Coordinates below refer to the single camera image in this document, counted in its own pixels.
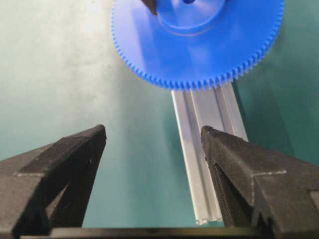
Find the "blue gear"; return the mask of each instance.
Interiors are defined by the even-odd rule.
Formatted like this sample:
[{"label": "blue gear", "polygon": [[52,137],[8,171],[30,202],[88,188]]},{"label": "blue gear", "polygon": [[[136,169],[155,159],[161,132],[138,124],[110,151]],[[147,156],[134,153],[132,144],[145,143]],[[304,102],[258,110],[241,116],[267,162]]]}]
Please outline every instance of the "blue gear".
[{"label": "blue gear", "polygon": [[233,81],[261,61],[279,33],[284,0],[115,0],[117,52],[139,77],[169,89]]}]

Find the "teal tabletop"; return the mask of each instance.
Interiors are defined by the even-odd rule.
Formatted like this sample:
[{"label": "teal tabletop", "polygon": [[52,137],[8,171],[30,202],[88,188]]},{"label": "teal tabletop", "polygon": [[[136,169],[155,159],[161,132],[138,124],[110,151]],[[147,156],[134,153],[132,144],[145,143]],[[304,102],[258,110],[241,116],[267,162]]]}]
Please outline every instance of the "teal tabletop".
[{"label": "teal tabletop", "polygon": [[[104,124],[84,227],[195,227],[171,93],[113,48],[111,0],[0,1],[0,159]],[[235,92],[249,140],[319,163],[319,2],[286,0],[274,48]],[[212,223],[210,226],[222,226]]]}]

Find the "aluminum rail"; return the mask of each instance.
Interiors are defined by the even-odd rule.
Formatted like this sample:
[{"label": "aluminum rail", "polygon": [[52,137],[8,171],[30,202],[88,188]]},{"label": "aluminum rail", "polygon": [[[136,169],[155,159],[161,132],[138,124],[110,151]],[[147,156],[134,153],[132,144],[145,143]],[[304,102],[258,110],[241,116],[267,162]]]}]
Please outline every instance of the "aluminum rail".
[{"label": "aluminum rail", "polygon": [[234,90],[225,84],[205,92],[172,91],[195,219],[198,225],[222,220],[216,193],[200,143],[209,125],[248,141]]}]

